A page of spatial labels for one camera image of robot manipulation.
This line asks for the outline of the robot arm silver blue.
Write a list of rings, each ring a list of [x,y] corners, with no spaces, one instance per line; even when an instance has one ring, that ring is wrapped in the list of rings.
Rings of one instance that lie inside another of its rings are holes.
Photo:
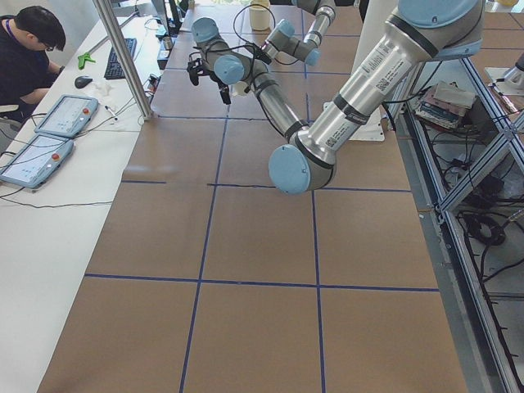
[[[261,47],[268,64],[283,52],[308,66],[315,66],[321,56],[319,47],[328,28],[336,19],[336,4],[332,0],[297,0],[291,4],[314,17],[304,38],[295,36],[295,29],[286,19],[280,20]]]
[[[279,53],[313,65],[319,45],[336,18],[332,1],[299,1],[314,17],[307,35],[298,40],[287,20],[279,21],[261,46],[247,55],[233,51],[214,20],[192,24],[201,56],[188,67],[192,82],[209,75],[222,88],[244,83],[255,95],[276,130],[286,139],[269,158],[273,185],[300,194],[328,185],[336,172],[340,147],[385,101],[389,92],[415,66],[471,56],[481,46],[485,4],[482,1],[401,1],[385,20],[384,34],[340,91],[312,124],[295,112],[268,65]]]

